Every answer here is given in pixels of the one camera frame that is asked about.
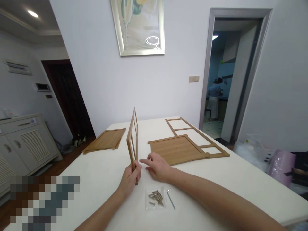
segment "person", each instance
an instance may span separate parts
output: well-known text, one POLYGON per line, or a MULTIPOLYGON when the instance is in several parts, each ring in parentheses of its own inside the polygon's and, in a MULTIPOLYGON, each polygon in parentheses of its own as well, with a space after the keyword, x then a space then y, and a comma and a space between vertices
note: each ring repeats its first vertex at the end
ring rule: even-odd
MULTIPOLYGON (((160 155, 152 152, 147 159, 141 159, 154 180, 169 183, 182 189, 214 216, 226 222, 235 230, 286 229, 257 206, 241 196, 207 179, 191 175, 171 167, 160 155)), ((104 230, 117 209, 133 191, 135 181, 140 180, 142 166, 135 160, 136 169, 129 165, 114 194, 76 230, 104 230)))
POLYGON ((212 110, 211 112, 211 119, 218 118, 218 105, 219 105, 219 98, 218 96, 222 96, 223 93, 220 85, 222 83, 222 79, 218 78, 214 80, 214 84, 210 85, 208 88, 208 95, 209 95, 209 102, 207 109, 212 110))

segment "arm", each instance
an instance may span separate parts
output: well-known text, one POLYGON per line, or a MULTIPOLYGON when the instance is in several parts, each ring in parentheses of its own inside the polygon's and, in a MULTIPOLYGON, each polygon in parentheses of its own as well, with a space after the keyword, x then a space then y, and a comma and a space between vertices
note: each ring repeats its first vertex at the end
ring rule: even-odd
POLYGON ((158 154, 150 153, 141 159, 155 180, 167 182, 182 189, 200 202, 210 213, 239 230, 285 230, 261 209, 227 190, 198 176, 170 167, 158 154))
POLYGON ((116 211, 133 191, 136 180, 140 180, 142 166, 136 160, 135 164, 135 171, 132 171, 132 165, 130 164, 123 173, 122 180, 118 189, 88 219, 79 225, 75 231, 101 231, 106 229, 116 211))
POLYGON ((220 86, 218 86, 217 91, 218 91, 218 95, 220 95, 220 96, 222 96, 222 95, 223 95, 223 93, 221 93, 221 92, 223 91, 223 89, 221 89, 221 87, 220 87, 220 86))

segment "allen wrench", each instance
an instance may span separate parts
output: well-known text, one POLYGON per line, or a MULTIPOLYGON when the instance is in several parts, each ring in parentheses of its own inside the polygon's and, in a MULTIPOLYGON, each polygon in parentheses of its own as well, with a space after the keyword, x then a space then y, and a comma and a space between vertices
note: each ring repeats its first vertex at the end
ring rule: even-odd
POLYGON ((174 204, 173 204, 173 202, 172 202, 172 200, 171 200, 171 197, 170 197, 170 195, 169 195, 169 193, 168 193, 170 190, 171 190, 171 189, 167 190, 167 194, 168 194, 168 197, 169 197, 169 199, 170 199, 170 201, 171 201, 171 204, 172 204, 173 208, 175 209, 174 204))

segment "light switch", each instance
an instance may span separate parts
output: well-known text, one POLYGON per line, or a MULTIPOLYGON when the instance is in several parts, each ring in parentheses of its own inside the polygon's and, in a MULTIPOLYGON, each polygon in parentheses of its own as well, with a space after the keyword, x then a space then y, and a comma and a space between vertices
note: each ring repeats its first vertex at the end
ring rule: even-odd
POLYGON ((190 76, 189 82, 199 82, 199 76, 190 76))

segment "painting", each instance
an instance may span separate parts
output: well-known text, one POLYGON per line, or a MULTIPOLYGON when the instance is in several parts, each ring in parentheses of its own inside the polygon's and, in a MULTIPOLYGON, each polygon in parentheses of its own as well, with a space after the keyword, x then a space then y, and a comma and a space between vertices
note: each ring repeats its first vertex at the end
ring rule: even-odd
POLYGON ((120 56, 165 53, 163 0, 110 0, 120 56))

